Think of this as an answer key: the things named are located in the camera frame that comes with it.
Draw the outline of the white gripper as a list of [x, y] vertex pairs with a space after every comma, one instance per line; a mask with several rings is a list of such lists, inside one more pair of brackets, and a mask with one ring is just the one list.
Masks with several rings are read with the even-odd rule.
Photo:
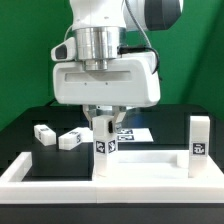
[[75, 61], [75, 38], [71, 37], [51, 50], [54, 94], [59, 103], [83, 105], [83, 113], [93, 128], [97, 107], [112, 106], [110, 133], [122, 129], [126, 107], [150, 107], [160, 100], [160, 84], [152, 52], [128, 53], [109, 60], [107, 69], [85, 71]]

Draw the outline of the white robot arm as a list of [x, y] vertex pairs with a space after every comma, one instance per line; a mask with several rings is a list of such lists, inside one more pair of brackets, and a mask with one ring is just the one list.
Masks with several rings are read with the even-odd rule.
[[51, 50], [55, 98], [81, 105], [88, 120], [108, 114], [118, 132], [129, 108], [160, 100], [159, 55], [149, 41], [129, 46], [126, 34], [167, 30], [183, 0], [69, 0], [71, 37]]

